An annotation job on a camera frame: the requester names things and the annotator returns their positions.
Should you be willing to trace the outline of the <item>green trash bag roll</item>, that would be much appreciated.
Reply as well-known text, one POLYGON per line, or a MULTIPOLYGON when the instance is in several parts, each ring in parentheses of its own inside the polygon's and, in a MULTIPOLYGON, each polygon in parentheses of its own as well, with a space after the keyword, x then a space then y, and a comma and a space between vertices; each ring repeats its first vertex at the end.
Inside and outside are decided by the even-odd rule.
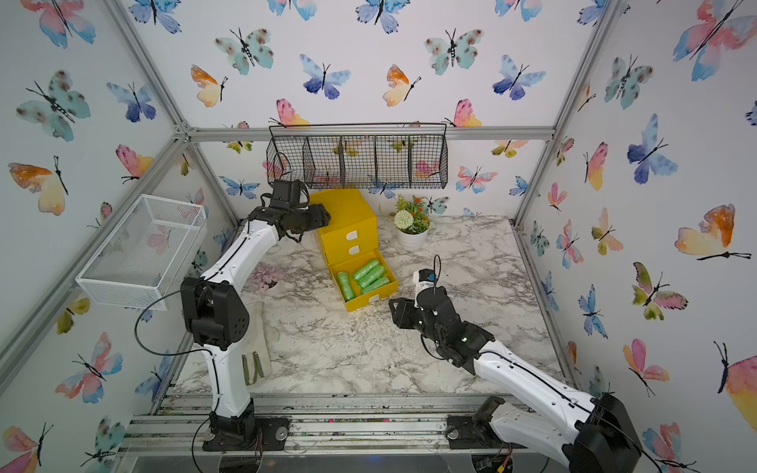
POLYGON ((371 271, 373 271, 379 265, 380 265, 380 260, 374 258, 374 259, 370 260, 368 263, 366 263, 364 266, 362 266, 358 270, 356 270, 352 274, 352 278, 355 281, 359 281, 362 278, 364 278, 366 275, 368 275, 371 271))
POLYGON ((336 280, 344 301, 350 302, 354 300, 355 292, 352 289, 350 275, 345 271, 340 271, 336 274, 336 280))
POLYGON ((373 285, 374 283, 377 283, 382 277, 384 277, 384 274, 386 274, 386 268, 382 265, 378 265, 374 267, 371 271, 369 271, 364 277, 358 280, 358 285, 361 289, 366 289, 370 287, 370 285, 373 285))
POLYGON ((388 285, 389 283, 390 283, 390 278, 388 278, 386 276, 382 276, 382 277, 376 279, 376 281, 374 281, 373 283, 370 283, 368 286, 366 286, 362 290, 362 293, 363 294, 368 294, 368 293, 374 292, 374 291, 380 289, 381 287, 384 287, 384 286, 388 285))

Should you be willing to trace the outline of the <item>yellow plastic drawer unit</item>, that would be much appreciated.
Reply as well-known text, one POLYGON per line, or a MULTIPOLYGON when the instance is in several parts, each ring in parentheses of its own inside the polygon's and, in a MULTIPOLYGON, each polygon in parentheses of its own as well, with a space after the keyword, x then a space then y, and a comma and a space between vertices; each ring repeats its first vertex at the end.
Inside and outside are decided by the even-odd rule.
POLYGON ((311 203, 323 204, 331 216, 329 225, 317 230, 317 242, 345 309, 356 311, 396 293, 398 281, 380 253, 377 216, 362 193, 357 189, 323 190, 311 195, 311 203), (386 268, 384 276, 390 278, 390 283, 363 294, 352 274, 374 258, 386 268), (340 271, 350 275, 355 292, 350 302, 344 301, 337 284, 336 274, 340 271))

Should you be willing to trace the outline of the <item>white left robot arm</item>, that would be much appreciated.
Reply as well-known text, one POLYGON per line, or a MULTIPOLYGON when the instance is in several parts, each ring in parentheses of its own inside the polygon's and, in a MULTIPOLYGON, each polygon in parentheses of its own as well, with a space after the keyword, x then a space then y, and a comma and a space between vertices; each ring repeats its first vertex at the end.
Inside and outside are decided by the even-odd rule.
POLYGON ((301 242, 305 233, 329 221, 323 205, 311 204, 305 183, 277 179, 217 262, 181 284, 185 327, 207 364, 216 415, 241 417, 252 402, 242 364, 242 339, 250 327, 241 297, 246 281, 280 240, 301 242))

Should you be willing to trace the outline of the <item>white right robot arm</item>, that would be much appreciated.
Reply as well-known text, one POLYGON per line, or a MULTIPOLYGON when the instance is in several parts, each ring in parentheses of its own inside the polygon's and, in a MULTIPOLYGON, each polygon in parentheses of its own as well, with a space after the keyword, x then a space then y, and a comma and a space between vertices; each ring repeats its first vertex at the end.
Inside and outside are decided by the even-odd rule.
POLYGON ((478 376, 524 403, 490 396, 445 435, 453 449, 503 443, 536 451, 571 472, 632 472, 643 449, 630 416, 611 393, 593 396, 559 382, 522 360, 455 310, 431 269, 414 273, 415 296, 390 300, 393 323, 416 330, 434 357, 478 376))

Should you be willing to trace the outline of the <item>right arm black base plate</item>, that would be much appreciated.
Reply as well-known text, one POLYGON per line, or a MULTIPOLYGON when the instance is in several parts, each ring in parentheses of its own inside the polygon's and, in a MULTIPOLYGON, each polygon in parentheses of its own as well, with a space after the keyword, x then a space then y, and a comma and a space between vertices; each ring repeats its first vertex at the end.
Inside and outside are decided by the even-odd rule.
POLYGON ((447 416, 444 436, 450 449, 498 449, 503 441, 491 427, 495 411, 504 398, 489 396, 472 415, 447 416))

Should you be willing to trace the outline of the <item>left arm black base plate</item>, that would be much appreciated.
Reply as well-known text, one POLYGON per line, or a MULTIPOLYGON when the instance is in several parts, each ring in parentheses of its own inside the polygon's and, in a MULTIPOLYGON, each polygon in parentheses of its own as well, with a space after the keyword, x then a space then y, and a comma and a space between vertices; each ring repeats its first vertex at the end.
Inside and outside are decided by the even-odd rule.
POLYGON ((285 417, 225 418, 212 414, 212 438, 203 441, 202 450, 209 453, 284 451, 290 425, 290 420, 285 417))

